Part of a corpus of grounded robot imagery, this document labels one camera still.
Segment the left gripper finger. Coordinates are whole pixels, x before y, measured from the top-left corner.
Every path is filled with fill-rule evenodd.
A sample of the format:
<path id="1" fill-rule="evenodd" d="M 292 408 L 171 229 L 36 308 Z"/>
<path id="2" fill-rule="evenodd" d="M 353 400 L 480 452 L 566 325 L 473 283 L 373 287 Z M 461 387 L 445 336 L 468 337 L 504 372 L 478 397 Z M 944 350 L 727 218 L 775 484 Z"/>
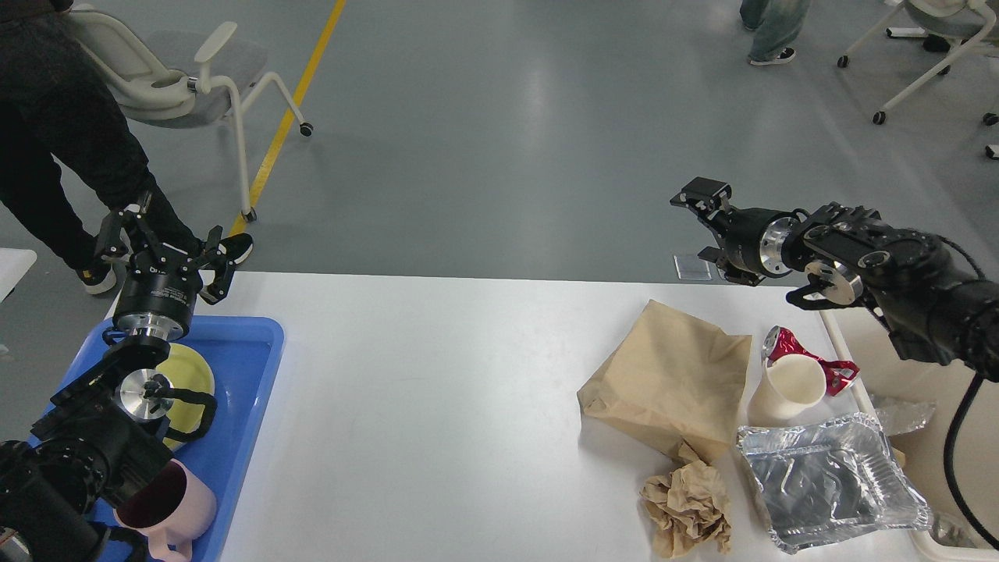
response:
<path id="1" fill-rule="evenodd" d="M 96 239 L 96 265 L 131 261 L 136 270 L 165 269 L 167 249 L 148 221 L 152 202 L 152 193 L 143 192 L 136 202 L 104 217 Z"/>
<path id="2" fill-rule="evenodd" d="M 184 263 L 184 281 L 197 285 L 197 295 L 210 305 L 215 305 L 229 296 L 229 286 L 236 271 L 234 260 L 222 252 L 221 235 L 221 226 L 211 228 L 204 242 L 203 252 L 197 258 L 188 259 Z M 214 277 L 208 285 L 204 285 L 199 273 L 206 269 L 214 272 Z"/>

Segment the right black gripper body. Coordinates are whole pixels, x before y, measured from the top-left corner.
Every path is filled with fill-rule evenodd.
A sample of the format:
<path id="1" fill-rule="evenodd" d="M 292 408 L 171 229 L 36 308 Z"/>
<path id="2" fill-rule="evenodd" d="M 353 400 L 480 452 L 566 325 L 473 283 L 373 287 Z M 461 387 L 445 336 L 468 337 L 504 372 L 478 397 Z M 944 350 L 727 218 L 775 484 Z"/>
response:
<path id="1" fill-rule="evenodd" d="M 720 249 L 743 269 L 765 278 L 788 276 L 791 267 L 784 260 L 784 245 L 793 228 L 801 222 L 795 213 L 763 208 L 732 207 L 731 227 L 717 227 Z"/>

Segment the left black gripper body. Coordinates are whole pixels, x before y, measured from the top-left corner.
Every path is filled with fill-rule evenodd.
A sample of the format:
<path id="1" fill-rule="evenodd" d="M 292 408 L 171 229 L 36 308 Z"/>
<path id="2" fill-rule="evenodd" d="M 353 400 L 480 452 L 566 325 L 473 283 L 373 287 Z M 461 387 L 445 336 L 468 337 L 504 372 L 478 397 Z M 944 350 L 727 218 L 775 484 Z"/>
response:
<path id="1" fill-rule="evenodd" d="M 129 265 L 113 312 L 113 326 L 128 336 L 179 340 L 190 331 L 199 291 L 197 272 Z"/>

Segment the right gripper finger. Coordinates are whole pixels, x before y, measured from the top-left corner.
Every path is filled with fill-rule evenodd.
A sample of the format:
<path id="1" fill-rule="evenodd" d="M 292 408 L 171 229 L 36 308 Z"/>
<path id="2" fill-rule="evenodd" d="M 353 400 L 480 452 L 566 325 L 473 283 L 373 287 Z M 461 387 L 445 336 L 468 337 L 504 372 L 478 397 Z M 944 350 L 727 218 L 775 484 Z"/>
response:
<path id="1" fill-rule="evenodd" d="M 695 214 L 705 227 L 731 227 L 732 193 L 728 182 L 695 177 L 670 199 L 670 205 Z"/>
<path id="2" fill-rule="evenodd" d="M 713 263 L 720 272 L 721 277 L 729 283 L 742 286 L 757 286 L 765 277 L 759 272 L 753 272 L 735 265 L 728 259 L 727 253 L 717 247 L 704 247 L 697 253 L 697 258 L 709 263 Z"/>

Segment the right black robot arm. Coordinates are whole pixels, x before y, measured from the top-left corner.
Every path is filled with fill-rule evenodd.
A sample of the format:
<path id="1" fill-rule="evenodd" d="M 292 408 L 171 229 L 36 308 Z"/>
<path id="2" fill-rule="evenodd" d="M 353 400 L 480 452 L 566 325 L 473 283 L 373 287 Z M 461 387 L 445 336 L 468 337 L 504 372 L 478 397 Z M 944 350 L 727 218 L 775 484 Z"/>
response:
<path id="1" fill-rule="evenodd" d="M 943 470 L 949 492 L 974 532 L 997 537 L 974 515 L 954 469 L 959 431 L 985 381 L 997 381 L 998 288 L 977 265 L 954 263 L 963 250 L 947 238 L 895 228 L 877 210 L 832 202 L 813 212 L 731 205 L 731 185 L 696 177 L 671 205 L 696 214 L 715 245 L 699 252 L 724 280 L 757 286 L 803 272 L 809 281 L 786 295 L 806 311 L 867 309 L 888 331 L 899 358 L 948 365 L 974 376 L 948 426 Z"/>

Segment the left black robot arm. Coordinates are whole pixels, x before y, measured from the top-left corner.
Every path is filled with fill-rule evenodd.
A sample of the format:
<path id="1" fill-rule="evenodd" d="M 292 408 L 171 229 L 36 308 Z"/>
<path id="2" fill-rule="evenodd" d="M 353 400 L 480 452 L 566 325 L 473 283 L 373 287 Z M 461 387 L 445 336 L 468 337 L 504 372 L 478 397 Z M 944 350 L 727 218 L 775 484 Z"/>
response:
<path id="1" fill-rule="evenodd" d="M 122 229 L 132 242 L 102 359 L 53 396 L 52 409 L 32 426 L 35 445 L 2 444 L 4 561 L 96 561 L 111 541 L 128 545 L 129 561 L 146 560 L 139 532 L 88 515 L 98 499 L 118 507 L 145 488 L 172 459 L 164 439 L 195 441 L 213 424 L 215 398 L 172 382 L 140 384 L 148 413 L 126 404 L 128 382 L 168 358 L 171 342 L 189 333 L 197 299 L 224 299 L 236 269 L 220 247 L 220 227 L 190 254 L 158 238 L 151 207 L 145 193 L 102 222 L 98 258 L 124 256 Z"/>

